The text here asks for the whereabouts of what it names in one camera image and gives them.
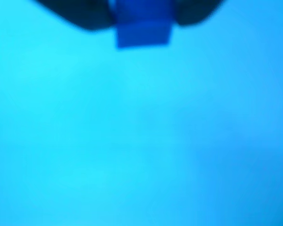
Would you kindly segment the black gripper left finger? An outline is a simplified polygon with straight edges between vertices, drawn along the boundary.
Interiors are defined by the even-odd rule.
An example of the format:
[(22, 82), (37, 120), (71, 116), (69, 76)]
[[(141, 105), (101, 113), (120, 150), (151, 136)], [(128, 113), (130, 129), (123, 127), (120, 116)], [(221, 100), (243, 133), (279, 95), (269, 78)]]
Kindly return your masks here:
[(87, 31), (104, 30), (115, 24), (108, 0), (37, 0), (37, 3)]

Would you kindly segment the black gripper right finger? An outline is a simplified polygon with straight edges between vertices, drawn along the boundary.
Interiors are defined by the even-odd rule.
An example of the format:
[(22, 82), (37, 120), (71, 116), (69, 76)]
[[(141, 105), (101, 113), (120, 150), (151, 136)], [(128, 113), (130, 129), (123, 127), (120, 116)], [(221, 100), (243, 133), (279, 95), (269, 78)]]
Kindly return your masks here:
[(175, 0), (175, 21), (180, 26), (202, 23), (223, 3), (224, 0)]

